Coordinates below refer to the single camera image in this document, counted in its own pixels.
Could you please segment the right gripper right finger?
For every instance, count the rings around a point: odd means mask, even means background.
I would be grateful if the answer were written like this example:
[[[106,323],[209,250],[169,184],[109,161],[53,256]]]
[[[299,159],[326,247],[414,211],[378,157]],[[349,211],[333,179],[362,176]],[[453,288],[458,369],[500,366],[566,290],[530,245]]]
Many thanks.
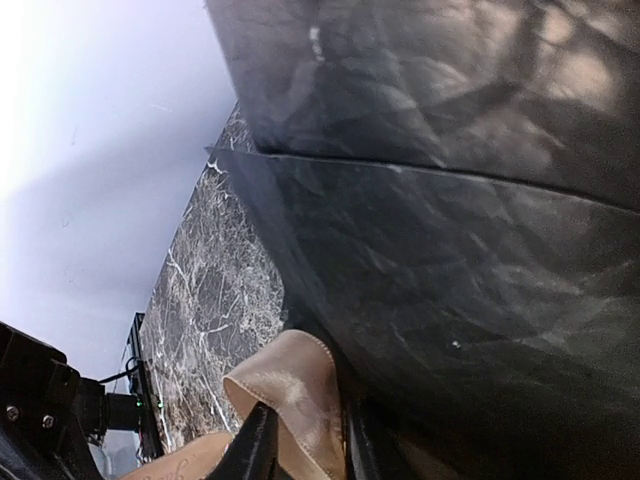
[[[346,414],[347,426],[347,478],[393,479],[389,464],[388,435],[376,418],[375,410],[365,402],[352,401]]]

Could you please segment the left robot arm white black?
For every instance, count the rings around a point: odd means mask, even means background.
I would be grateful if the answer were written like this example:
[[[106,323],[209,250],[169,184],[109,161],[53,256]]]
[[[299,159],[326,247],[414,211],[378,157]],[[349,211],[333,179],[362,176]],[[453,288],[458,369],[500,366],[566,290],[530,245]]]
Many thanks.
[[[1,325],[3,479],[100,479],[89,440],[140,422],[136,396],[108,393],[59,350]]]

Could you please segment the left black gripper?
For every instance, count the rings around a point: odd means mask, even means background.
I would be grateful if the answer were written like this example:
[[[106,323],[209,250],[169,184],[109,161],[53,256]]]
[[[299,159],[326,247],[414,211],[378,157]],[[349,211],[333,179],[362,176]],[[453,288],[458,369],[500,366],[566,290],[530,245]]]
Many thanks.
[[[1,477],[98,479],[73,403],[77,370],[56,348],[1,325]]]

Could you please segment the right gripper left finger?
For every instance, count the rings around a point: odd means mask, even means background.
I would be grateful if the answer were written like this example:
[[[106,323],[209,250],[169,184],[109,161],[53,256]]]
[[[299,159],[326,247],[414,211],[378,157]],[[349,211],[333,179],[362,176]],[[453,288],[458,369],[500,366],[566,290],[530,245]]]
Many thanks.
[[[206,480],[270,480],[277,470],[278,417],[258,402]]]

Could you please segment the beige satin ribbon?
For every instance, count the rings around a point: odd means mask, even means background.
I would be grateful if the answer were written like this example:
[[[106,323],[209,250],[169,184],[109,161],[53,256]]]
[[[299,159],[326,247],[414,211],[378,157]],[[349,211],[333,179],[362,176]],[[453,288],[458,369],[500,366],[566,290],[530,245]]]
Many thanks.
[[[286,330],[223,379],[244,421],[256,403],[278,417],[278,473],[292,479],[347,476],[341,400],[329,348],[301,330]],[[130,479],[205,479],[237,434],[206,434],[130,473]]]

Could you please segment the black wrapping paper sheet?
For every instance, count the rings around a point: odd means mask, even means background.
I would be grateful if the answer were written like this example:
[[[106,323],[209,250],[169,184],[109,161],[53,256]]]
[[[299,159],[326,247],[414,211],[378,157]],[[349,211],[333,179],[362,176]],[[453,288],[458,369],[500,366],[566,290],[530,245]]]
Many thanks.
[[[393,479],[639,475],[639,5],[211,1],[219,149]]]

